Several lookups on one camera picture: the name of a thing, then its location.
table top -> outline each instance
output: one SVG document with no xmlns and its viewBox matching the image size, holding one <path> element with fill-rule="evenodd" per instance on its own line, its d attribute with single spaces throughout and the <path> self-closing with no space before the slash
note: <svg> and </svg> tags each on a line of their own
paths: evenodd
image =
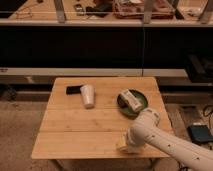
<svg viewBox="0 0 213 171">
<path fill-rule="evenodd" d="M 92 84 L 95 107 L 85 109 L 80 94 L 66 95 L 67 86 Z M 167 157 L 145 145 L 140 154 L 116 150 L 116 143 L 133 120 L 117 107 L 123 89 L 136 89 L 148 99 L 149 107 L 161 114 L 159 128 L 173 134 L 161 94 L 153 77 L 57 78 L 33 148 L 33 159 L 154 158 Z"/>
</svg>

paper cup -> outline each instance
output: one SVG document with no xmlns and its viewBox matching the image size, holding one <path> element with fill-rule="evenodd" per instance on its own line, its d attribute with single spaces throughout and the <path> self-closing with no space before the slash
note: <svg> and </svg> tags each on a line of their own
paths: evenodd
<svg viewBox="0 0 213 171">
<path fill-rule="evenodd" d="M 92 85 L 86 84 L 81 87 L 81 95 L 84 103 L 84 107 L 87 109 L 94 107 L 95 89 Z"/>
</svg>

